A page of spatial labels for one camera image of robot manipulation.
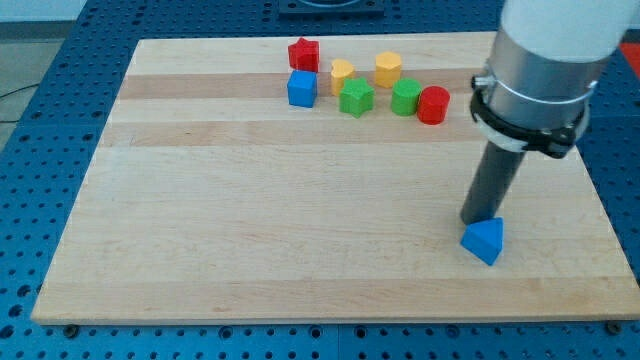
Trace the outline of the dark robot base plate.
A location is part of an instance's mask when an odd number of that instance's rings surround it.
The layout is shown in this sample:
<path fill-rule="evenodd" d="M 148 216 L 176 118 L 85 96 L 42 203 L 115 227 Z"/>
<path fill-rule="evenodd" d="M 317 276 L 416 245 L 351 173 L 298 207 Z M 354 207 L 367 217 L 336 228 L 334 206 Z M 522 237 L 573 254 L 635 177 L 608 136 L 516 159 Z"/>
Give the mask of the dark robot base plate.
<path fill-rule="evenodd" d="M 383 0 L 280 0 L 280 18 L 302 16 L 383 15 Z"/>

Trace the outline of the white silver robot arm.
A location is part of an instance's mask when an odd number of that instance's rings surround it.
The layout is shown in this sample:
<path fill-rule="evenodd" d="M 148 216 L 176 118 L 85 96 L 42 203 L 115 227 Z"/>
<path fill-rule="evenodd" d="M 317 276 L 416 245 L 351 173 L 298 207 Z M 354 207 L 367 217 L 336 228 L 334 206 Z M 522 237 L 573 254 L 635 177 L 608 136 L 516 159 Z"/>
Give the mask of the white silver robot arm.
<path fill-rule="evenodd" d="M 495 146 L 564 157 L 638 0 L 507 0 L 470 110 Z"/>

